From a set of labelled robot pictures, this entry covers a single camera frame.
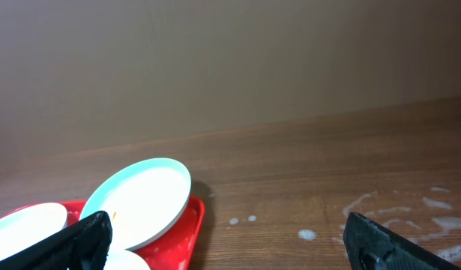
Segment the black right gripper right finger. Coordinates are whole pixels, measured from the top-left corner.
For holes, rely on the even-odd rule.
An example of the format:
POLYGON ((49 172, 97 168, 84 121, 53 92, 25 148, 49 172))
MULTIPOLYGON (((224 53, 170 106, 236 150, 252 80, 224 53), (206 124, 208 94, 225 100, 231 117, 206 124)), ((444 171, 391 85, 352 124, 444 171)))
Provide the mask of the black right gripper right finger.
POLYGON ((343 242, 352 270, 461 270, 357 212, 347 218, 343 242))

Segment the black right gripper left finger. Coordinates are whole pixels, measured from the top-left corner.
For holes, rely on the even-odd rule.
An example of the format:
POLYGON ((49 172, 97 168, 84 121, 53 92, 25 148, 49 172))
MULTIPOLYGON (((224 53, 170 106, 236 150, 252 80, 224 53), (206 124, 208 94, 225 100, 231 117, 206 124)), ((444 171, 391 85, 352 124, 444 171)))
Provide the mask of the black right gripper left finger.
POLYGON ((103 270, 112 242, 105 211, 83 218, 0 261, 0 270, 103 270))

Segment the light blue plate front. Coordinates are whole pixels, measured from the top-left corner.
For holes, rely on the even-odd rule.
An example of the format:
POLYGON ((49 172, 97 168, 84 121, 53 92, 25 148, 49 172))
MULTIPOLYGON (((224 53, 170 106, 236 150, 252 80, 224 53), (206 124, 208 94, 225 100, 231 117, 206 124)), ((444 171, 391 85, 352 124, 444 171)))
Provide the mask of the light blue plate front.
POLYGON ((111 250, 103 270, 150 270, 146 261, 128 250, 111 250))

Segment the light blue plate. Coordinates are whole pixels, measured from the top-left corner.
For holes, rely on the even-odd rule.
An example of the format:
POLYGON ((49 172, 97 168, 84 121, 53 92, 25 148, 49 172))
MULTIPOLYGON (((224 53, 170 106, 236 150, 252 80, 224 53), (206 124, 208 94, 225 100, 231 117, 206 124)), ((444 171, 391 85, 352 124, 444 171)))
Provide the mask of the light blue plate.
POLYGON ((146 261, 128 250, 111 250, 103 270, 150 270, 146 261))
POLYGON ((0 219, 0 261, 67 226, 67 210, 56 202, 32 205, 0 219))
POLYGON ((105 211, 113 250, 134 251, 156 241, 184 213, 192 180, 188 168, 171 158, 152 158, 109 177, 88 198, 80 219, 105 211))

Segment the light blue plate back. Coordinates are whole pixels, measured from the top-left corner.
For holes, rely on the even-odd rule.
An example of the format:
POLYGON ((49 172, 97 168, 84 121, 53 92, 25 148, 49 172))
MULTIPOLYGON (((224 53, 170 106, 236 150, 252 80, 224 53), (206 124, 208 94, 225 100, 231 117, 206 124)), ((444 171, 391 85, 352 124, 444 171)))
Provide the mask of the light blue plate back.
POLYGON ((113 250, 134 251, 156 241, 184 213, 192 180, 188 168, 171 158, 152 158, 109 177, 88 198, 80 219, 105 211, 113 250))

